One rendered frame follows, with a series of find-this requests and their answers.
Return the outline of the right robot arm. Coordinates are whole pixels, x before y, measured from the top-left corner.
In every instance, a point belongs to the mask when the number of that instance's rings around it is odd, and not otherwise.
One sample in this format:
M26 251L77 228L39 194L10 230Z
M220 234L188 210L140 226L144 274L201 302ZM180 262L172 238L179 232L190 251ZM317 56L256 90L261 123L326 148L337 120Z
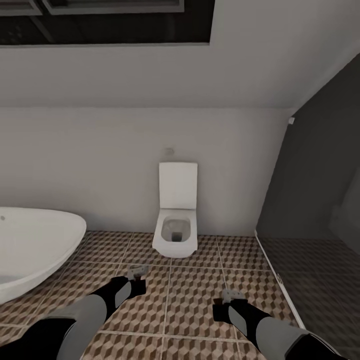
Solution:
M240 291L223 290L221 298L212 306L213 320L235 325L266 360L348 360L315 333L249 304Z

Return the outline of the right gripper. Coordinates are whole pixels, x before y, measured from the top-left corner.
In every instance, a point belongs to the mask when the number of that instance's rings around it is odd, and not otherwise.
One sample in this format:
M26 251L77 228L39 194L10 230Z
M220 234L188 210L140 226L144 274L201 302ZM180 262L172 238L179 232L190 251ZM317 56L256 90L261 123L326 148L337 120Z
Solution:
M226 303L224 305L214 304L212 306L213 320L215 322L225 322L227 324L231 323L231 322L229 322L229 320L227 319L227 316L226 316L226 308L228 305L229 305L229 303Z

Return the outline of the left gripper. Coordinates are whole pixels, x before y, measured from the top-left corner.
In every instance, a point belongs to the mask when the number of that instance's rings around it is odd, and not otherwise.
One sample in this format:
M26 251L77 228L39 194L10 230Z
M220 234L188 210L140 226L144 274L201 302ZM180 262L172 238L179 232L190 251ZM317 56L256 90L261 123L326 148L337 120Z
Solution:
M129 297L130 299L132 299L136 296L146 294L146 280L145 279L131 281L131 283L132 283L132 294Z

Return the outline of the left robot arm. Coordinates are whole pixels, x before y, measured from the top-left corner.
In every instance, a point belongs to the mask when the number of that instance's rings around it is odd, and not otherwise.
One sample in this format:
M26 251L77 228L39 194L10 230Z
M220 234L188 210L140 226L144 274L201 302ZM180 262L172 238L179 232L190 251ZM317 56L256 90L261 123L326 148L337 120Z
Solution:
M149 274L142 266L90 295L44 316L17 340L0 346L0 360L80 360L95 335L113 313L126 301L146 294Z

